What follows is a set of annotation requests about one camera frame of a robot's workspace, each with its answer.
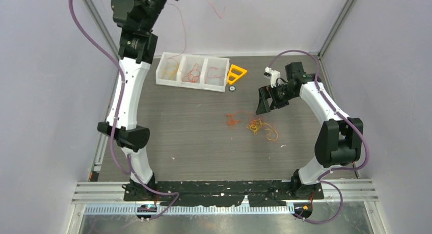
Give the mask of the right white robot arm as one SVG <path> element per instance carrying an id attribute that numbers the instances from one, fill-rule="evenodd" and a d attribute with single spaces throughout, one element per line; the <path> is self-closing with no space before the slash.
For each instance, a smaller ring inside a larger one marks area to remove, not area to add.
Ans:
<path id="1" fill-rule="evenodd" d="M 317 190 L 319 181 L 332 170 L 339 170 L 360 159 L 363 122 L 351 118 L 328 96 L 317 74 L 307 74 L 301 62 L 285 66 L 287 79 L 279 71 L 266 67 L 264 76 L 270 84 L 259 88 L 257 115 L 289 105 L 299 97 L 312 110 L 321 128 L 314 146 L 314 157 L 297 169 L 288 188 L 296 198 L 305 198 Z"/>

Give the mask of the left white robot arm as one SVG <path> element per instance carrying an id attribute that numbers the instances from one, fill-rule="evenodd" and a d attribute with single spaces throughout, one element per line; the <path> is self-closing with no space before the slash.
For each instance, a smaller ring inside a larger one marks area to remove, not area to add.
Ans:
<path id="1" fill-rule="evenodd" d="M 158 192 L 149 166 L 146 145 L 150 130 L 137 124 L 142 87 L 150 70 L 158 37 L 152 29 L 168 0 L 111 0 L 113 21 L 121 28 L 116 91 L 107 118 L 99 122 L 99 132 L 109 137 L 109 149 L 121 148 L 128 166 L 121 171 L 130 177 L 123 185 L 125 200 L 154 200 Z"/>

